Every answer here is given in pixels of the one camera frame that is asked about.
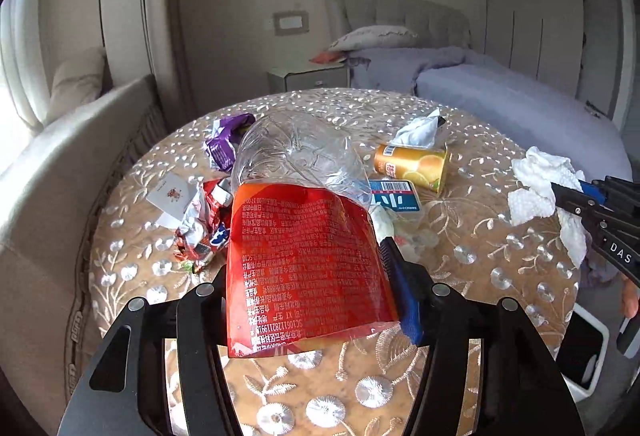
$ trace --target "bed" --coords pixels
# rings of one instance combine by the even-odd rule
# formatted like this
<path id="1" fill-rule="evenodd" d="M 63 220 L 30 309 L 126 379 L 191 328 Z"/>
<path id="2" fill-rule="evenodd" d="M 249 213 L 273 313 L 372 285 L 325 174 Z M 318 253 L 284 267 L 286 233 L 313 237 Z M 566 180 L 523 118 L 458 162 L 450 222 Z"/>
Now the bed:
<path id="1" fill-rule="evenodd" d="M 470 50 L 468 19 L 425 0 L 325 0 L 332 41 L 368 25 L 402 25 L 417 48 L 348 53 L 351 86 L 413 94 L 466 109 L 522 148 L 567 156 L 588 181 L 631 180 L 620 133 L 583 103 Z"/>

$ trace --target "white paper towel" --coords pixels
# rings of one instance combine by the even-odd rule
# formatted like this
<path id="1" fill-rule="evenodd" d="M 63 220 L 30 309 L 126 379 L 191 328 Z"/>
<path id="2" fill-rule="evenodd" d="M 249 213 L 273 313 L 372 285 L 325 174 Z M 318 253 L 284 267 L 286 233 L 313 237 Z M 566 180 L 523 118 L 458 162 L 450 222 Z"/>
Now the white paper towel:
<path id="1" fill-rule="evenodd" d="M 507 196 L 511 224 L 522 225 L 534 217 L 548 218 L 556 211 L 556 197 L 551 182 L 582 192 L 582 171 L 574 171 L 571 160 L 543 153 L 537 147 L 527 151 L 525 158 L 511 160 L 513 175 L 529 189 L 518 189 Z M 560 240 L 576 267 L 587 253 L 584 228 L 579 216 L 558 209 Z"/>
<path id="2" fill-rule="evenodd" d="M 376 235 L 376 241 L 378 243 L 387 237 L 394 237 L 394 224 L 382 205 L 377 203 L 371 204 L 369 214 L 373 222 L 373 232 Z"/>
<path id="3" fill-rule="evenodd" d="M 438 130 L 440 108 L 434 109 L 427 117 L 417 117 L 406 126 L 398 129 L 396 137 L 389 145 L 407 145 L 431 149 L 435 143 Z"/>

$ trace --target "floral pattern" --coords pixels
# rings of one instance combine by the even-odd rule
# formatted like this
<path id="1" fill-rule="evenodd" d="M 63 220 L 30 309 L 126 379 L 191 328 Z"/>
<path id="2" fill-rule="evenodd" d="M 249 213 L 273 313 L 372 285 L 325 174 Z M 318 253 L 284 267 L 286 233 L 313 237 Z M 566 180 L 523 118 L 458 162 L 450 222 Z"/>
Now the floral pattern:
<path id="1" fill-rule="evenodd" d="M 276 109 L 312 113 L 349 135 L 369 177 L 380 178 L 373 169 L 374 150 L 435 105 L 379 91 L 290 92 L 220 109 L 172 133 L 133 166 L 100 216 L 88 278 L 101 332 L 106 333 L 132 297 L 143 296 L 149 302 L 178 299 L 199 283 L 211 281 L 224 264 L 218 256 L 204 272 L 191 274 L 173 256 L 172 232 L 156 224 L 160 212 L 145 200 L 167 172 L 189 181 L 216 176 L 202 150 L 215 118 L 241 112 L 260 118 Z M 512 227 L 506 195 L 518 184 L 511 160 L 522 158 L 523 150 L 465 111 L 441 109 L 447 123 L 440 134 L 449 150 L 444 191 L 435 197 L 419 190 L 419 213 L 391 214 L 399 247 L 406 259 L 424 265 L 434 280 L 470 299 L 494 303 L 506 295 L 517 299 L 555 353 L 571 316 L 578 278 L 559 241 L 558 221 L 535 219 Z M 174 432 L 185 434 L 175 348 L 175 341 L 167 341 L 167 389 Z M 481 341 L 470 340 L 459 434 L 473 428 L 480 350 Z M 402 432 L 428 348 L 415 348 L 394 326 L 299 359 L 229 360 L 226 348 L 220 352 L 245 434 L 290 426 L 293 435 L 388 436 Z M 367 395 L 379 399 L 376 394 L 385 403 L 367 406 L 377 405 L 367 400 Z M 329 397 L 344 406 L 345 414 L 338 426 L 323 428 L 312 423 L 305 409 L 311 400 Z"/>

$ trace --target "orange juice can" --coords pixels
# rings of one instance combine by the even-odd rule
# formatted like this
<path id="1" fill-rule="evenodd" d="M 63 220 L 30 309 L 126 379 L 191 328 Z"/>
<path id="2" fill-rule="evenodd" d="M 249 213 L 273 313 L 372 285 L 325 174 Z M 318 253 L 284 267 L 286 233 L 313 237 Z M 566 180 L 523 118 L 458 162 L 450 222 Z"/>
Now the orange juice can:
<path id="1" fill-rule="evenodd" d="M 374 167 L 380 174 L 409 180 L 437 194 L 444 188 L 448 151 L 431 151 L 383 143 L 376 150 Z"/>

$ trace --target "pillow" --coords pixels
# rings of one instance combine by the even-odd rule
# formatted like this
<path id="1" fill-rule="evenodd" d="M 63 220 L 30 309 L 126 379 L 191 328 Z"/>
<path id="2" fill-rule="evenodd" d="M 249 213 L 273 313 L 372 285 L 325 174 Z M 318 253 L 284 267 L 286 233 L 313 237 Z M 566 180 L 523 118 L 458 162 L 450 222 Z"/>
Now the pillow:
<path id="1" fill-rule="evenodd" d="M 45 126 L 98 98 L 102 90 L 105 55 L 101 46 L 89 48 L 58 67 L 53 77 Z"/>
<path id="2" fill-rule="evenodd" d="M 371 25 L 349 32 L 332 43 L 328 52 L 349 52 L 364 48 L 411 48 L 419 36 L 404 26 Z"/>

